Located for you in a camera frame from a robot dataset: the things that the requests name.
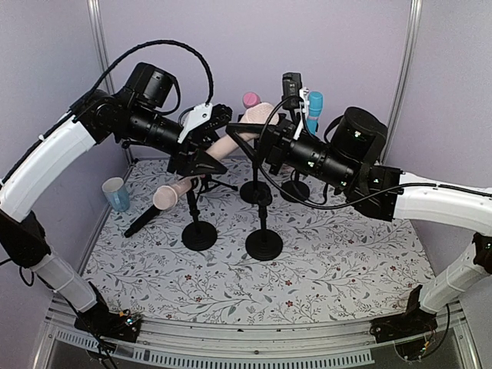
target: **enclosure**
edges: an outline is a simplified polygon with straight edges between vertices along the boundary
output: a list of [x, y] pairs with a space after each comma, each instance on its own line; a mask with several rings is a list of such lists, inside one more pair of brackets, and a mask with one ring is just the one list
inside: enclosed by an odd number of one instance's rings
[[[203, 54], [214, 77], [213, 103], [231, 107], [233, 122], [244, 114], [245, 92], [276, 105], [282, 75], [300, 72], [303, 86], [324, 95], [319, 137], [357, 106], [387, 126], [381, 164], [490, 188], [492, 5], [486, 2], [50, 0], [4, 1], [0, 10], [2, 175], [119, 55], [162, 38]], [[168, 45], [130, 55], [101, 88], [118, 91], [139, 62], [179, 80], [181, 106], [171, 120], [204, 102], [202, 65]], [[164, 110], [175, 103], [172, 92]], [[418, 367], [489, 367], [487, 278], [450, 303], [449, 313], [439, 311], [435, 333], [386, 343], [370, 334], [371, 320], [404, 312], [409, 293], [457, 259], [472, 231], [382, 221], [352, 207], [310, 209], [272, 188], [266, 222], [283, 249], [258, 261], [244, 247], [260, 228], [258, 206], [218, 187], [197, 203], [200, 219], [218, 231], [208, 250], [192, 251], [181, 241], [192, 221], [185, 196], [126, 238], [156, 189], [179, 178], [167, 172], [169, 159], [152, 148], [122, 148], [111, 136], [63, 171], [33, 208], [48, 244], [112, 310], [143, 314], [136, 343], [108, 339], [117, 345], [118, 367], [406, 367], [397, 351], [422, 339], [443, 344], [412, 363]], [[251, 160], [242, 151], [221, 162], [227, 173], [215, 179], [239, 188], [251, 180]], [[273, 177], [281, 184], [290, 175], [284, 167]], [[112, 210], [101, 191], [114, 176], [125, 179], [130, 194], [125, 212]], [[321, 201], [324, 182], [301, 180]], [[344, 202], [330, 188], [327, 203]], [[0, 253], [0, 261], [7, 258]], [[0, 367], [98, 367], [85, 355], [97, 352], [98, 343], [73, 328], [76, 316], [66, 301], [41, 281], [25, 287], [13, 263], [0, 271]]]

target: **robotic arm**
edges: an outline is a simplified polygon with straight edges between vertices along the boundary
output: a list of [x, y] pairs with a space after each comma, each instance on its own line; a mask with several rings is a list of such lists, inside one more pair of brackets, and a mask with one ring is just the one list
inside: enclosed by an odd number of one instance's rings
[[[284, 118], [275, 126], [268, 125], [282, 105], [305, 101], [303, 90], [298, 91], [299, 95], [291, 94], [277, 105], [263, 127], [229, 124], [226, 128], [251, 160], [270, 165], [270, 174], [277, 174], [287, 164], [330, 184], [335, 194], [346, 197], [346, 204], [330, 207], [298, 202], [321, 210], [353, 206], [369, 218], [384, 221], [421, 219], [476, 231], [472, 242], [446, 271], [411, 292], [403, 314], [374, 319], [371, 333], [382, 342], [435, 329], [440, 309], [492, 273], [492, 188], [457, 186], [376, 165], [387, 128], [360, 108], [348, 108], [332, 123], [336, 131], [331, 142], [322, 142], [307, 130], [298, 134], [300, 118], [296, 122]], [[257, 151], [241, 140], [240, 134], [246, 132], [261, 136]], [[260, 169], [273, 186], [283, 191]]]
[[139, 63], [118, 93], [97, 90], [71, 107], [42, 143], [12, 172], [0, 189], [0, 243], [14, 263], [30, 268], [78, 312], [76, 327], [97, 335], [136, 341], [138, 315], [112, 313], [95, 286], [81, 278], [45, 242], [32, 206], [44, 190], [80, 155], [103, 142], [116, 140], [157, 148], [171, 156], [168, 171], [180, 175], [225, 173], [205, 153], [218, 138], [232, 110], [224, 105], [194, 107], [181, 127], [156, 111], [173, 85], [172, 76]]

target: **metal corner post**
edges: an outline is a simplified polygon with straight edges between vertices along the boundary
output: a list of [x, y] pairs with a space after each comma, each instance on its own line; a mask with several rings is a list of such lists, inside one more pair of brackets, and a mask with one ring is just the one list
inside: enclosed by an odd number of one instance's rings
[[[94, 37], [94, 44], [96, 54], [98, 56], [99, 68], [101, 72], [105, 71], [109, 66], [108, 50], [106, 49], [105, 35], [102, 28], [101, 9], [99, 7], [99, 0], [87, 0], [89, 10], [89, 20], [91, 21], [92, 36]], [[111, 74], [105, 79], [106, 91], [110, 94], [115, 93], [115, 86]], [[127, 163], [130, 165], [134, 161], [133, 153], [130, 148], [123, 149]]]
[[422, 0], [411, 0], [410, 14], [407, 26], [407, 39], [403, 60], [401, 62], [400, 76], [398, 78], [397, 89], [394, 94], [393, 104], [391, 105], [390, 116], [387, 121], [388, 136], [387, 143], [381, 154], [381, 162], [384, 164], [390, 153], [391, 144], [394, 134], [397, 130], [398, 119], [401, 113], [405, 90], [407, 88], [408, 76], [410, 74], [411, 62], [414, 57], [415, 45], [417, 43], [417, 34], [421, 21]]

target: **flesh-colored object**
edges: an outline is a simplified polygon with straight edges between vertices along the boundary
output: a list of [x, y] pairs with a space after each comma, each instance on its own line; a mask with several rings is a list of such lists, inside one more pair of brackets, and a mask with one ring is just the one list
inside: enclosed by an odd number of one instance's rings
[[[240, 123], [251, 123], [262, 125], [267, 120], [271, 111], [273, 110], [273, 105], [267, 102], [262, 102], [253, 108], [249, 108], [243, 115]], [[271, 120], [271, 125], [276, 125], [278, 123], [278, 115], [275, 115]], [[250, 141], [256, 138], [258, 135], [252, 133], [241, 133], [241, 138], [245, 141]], [[227, 157], [230, 153], [238, 148], [238, 145], [234, 140], [225, 135], [215, 142], [208, 150], [207, 153], [217, 159], [222, 160]], [[191, 177], [183, 178], [173, 184], [168, 184], [161, 186], [154, 193], [153, 202], [154, 206], [160, 210], [167, 210], [173, 208], [177, 203], [178, 199], [188, 192], [191, 188]]]

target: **pink silicone object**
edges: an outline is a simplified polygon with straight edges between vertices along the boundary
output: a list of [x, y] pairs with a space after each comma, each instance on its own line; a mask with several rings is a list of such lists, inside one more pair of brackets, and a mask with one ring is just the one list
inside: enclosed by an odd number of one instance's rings
[[243, 96], [243, 105], [246, 109], [253, 108], [261, 103], [261, 99], [254, 92], [246, 92]]
[[[267, 102], [262, 102], [253, 108], [249, 108], [243, 115], [241, 123], [256, 123], [263, 124], [271, 111], [273, 106]], [[278, 115], [275, 115], [271, 120], [271, 124], [276, 125], [278, 123]], [[250, 141], [258, 135], [254, 133], [241, 133], [239, 134], [245, 141]], [[229, 136], [225, 135], [215, 142], [208, 150], [207, 153], [217, 159], [221, 160], [232, 153], [238, 148], [238, 144]], [[154, 205], [160, 210], [166, 210], [172, 208], [178, 203], [178, 199], [188, 192], [191, 188], [191, 178], [183, 178], [178, 182], [171, 185], [161, 186], [154, 193]]]

